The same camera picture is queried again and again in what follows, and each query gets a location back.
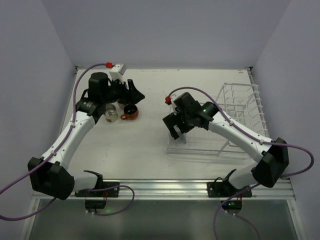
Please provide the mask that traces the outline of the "grey mug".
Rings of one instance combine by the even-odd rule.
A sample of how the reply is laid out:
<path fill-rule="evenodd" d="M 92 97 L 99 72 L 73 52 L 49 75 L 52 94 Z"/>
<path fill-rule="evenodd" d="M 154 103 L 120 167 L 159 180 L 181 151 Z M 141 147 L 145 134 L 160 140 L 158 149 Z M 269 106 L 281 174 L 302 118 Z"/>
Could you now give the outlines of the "grey mug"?
<path fill-rule="evenodd" d="M 187 143 L 185 135 L 180 130 L 175 130 L 175 135 L 174 135 L 173 139 L 183 145 L 185 145 Z"/>

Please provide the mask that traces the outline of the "orange ceramic mug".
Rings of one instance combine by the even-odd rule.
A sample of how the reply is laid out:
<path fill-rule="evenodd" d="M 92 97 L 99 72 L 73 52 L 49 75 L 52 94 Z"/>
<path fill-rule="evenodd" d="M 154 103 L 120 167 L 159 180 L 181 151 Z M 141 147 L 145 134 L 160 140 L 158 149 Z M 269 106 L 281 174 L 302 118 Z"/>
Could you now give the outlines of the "orange ceramic mug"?
<path fill-rule="evenodd" d="M 128 104 L 123 108 L 121 120 L 135 120 L 139 116 L 139 109 L 135 104 Z"/>

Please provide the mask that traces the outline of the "beige plastic cup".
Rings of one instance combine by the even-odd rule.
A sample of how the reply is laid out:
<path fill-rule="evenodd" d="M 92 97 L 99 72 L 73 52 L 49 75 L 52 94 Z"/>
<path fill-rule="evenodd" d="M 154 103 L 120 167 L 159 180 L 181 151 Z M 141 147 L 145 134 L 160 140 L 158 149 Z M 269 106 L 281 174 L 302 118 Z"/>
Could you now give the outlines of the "beige plastic cup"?
<path fill-rule="evenodd" d="M 122 109 L 122 110 L 123 110 L 123 109 L 125 108 L 125 106 L 127 105 L 127 104 L 123 104 L 123 103 L 120 103 L 120 102 L 118 102 L 117 104 L 118 104 L 119 108 Z"/>

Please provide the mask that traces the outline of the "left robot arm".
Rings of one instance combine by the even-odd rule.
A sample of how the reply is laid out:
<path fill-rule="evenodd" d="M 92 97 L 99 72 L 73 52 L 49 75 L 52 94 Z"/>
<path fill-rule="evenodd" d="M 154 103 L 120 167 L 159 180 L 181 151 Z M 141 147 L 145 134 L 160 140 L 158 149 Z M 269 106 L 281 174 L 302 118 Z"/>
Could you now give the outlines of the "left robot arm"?
<path fill-rule="evenodd" d="M 72 192 L 100 192 L 103 176 L 90 170 L 69 173 L 72 157 L 87 133 L 105 114 L 108 104 L 136 105 L 144 98 L 132 79 L 122 82 L 119 78 L 109 79 L 104 72 L 92 73 L 88 88 L 80 100 L 74 102 L 68 125 L 40 158 L 29 160 L 27 168 L 32 189 L 60 200 L 67 199 Z"/>

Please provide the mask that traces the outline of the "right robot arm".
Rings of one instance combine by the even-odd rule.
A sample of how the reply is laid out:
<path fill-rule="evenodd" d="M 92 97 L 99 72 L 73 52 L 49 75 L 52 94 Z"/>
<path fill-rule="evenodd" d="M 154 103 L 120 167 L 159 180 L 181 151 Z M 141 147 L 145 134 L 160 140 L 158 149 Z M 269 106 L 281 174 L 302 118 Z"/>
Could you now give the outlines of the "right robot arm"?
<path fill-rule="evenodd" d="M 216 103 L 200 104 L 188 92 L 175 100 L 167 96 L 165 103 L 172 106 L 172 113 L 163 122 L 174 140 L 202 128 L 231 141 L 254 160 L 214 183 L 212 188 L 217 194 L 230 197 L 254 184 L 272 188 L 289 165 L 288 148 L 282 138 L 272 140 L 259 135 L 228 116 Z"/>

